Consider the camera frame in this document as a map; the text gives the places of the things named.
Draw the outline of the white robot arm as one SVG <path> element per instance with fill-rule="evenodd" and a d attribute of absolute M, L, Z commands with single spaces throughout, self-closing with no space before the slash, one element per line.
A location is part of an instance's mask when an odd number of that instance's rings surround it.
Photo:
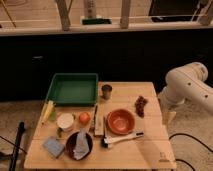
<path fill-rule="evenodd" d="M 205 84 L 207 78 L 207 67 L 200 62 L 174 68 L 166 74 L 166 86 L 158 94 L 164 125 L 175 117 L 173 108 L 183 104 L 186 99 L 213 114 L 213 88 Z"/>

